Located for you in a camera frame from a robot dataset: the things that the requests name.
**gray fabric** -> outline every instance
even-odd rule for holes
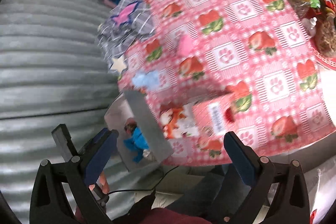
[[[119,15],[126,6],[135,1],[138,1],[139,5],[129,16],[132,23],[117,26],[111,17]],[[121,0],[111,11],[110,17],[100,26],[96,43],[110,69],[113,65],[112,58],[119,58],[136,39],[143,42],[154,34],[154,21],[146,3],[143,0]]]

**cable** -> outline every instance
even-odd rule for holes
[[[170,172],[176,169],[178,166],[175,166],[174,168],[170,169],[166,174],[163,175],[163,177],[159,180],[157,184],[152,189],[132,189],[132,190],[116,190],[109,192],[108,195],[114,194],[114,193],[119,193],[119,192],[148,192],[148,191],[153,191],[155,188],[160,184],[160,182],[165,178],[165,176]]]

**metal roller shutter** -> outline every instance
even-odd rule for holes
[[[93,0],[0,2],[0,190],[22,223],[29,222],[40,161],[63,161],[51,130],[65,123],[80,148],[105,126],[106,108],[118,95],[93,44],[109,11]],[[124,189],[144,186],[138,181],[156,167],[128,173],[115,156],[105,173],[111,190]],[[114,219],[133,203],[133,193],[117,193],[107,214]]]

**pink felt piece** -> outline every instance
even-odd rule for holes
[[[130,5],[127,5],[118,16],[114,17],[113,20],[117,24],[117,27],[120,26],[120,24],[125,23],[129,20],[129,15],[134,11],[134,8],[136,7],[137,3],[132,3]]]
[[[177,54],[182,57],[188,57],[193,49],[193,40],[189,35],[185,34],[181,37]]]

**jeans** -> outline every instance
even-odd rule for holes
[[[189,189],[166,209],[202,217],[213,224],[225,223],[224,217],[236,213],[250,189],[250,186],[242,182],[232,164],[216,166],[195,187]]]

